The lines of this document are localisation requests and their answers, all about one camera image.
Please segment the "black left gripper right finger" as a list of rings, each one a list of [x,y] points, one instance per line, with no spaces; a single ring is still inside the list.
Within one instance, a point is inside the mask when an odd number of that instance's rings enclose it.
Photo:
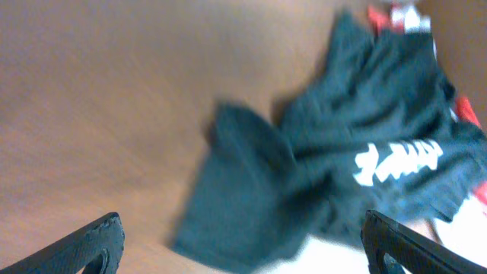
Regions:
[[[372,274],[486,274],[485,267],[375,210],[365,214],[361,241]]]

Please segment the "red t-shirt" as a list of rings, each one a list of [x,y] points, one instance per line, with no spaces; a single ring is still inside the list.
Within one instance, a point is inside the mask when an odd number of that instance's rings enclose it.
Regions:
[[[376,33],[403,33],[387,22],[394,4],[413,4],[422,16],[431,19],[429,32],[434,37],[436,57],[457,89],[454,114],[485,130],[486,2],[382,1],[367,7],[368,22]]]

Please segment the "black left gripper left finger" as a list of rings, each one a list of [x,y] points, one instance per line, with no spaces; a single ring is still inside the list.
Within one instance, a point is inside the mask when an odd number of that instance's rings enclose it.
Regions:
[[[42,250],[5,267],[1,274],[111,274],[123,256],[125,231],[110,212]]]

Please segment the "dark green t-shirt white print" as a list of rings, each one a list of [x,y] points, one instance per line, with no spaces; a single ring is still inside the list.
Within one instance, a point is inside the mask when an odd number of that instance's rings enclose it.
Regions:
[[[292,258],[313,235],[361,246],[366,212],[452,221],[486,179],[486,137],[454,119],[427,32],[337,17],[324,72],[278,125],[222,104],[173,251],[227,272]]]

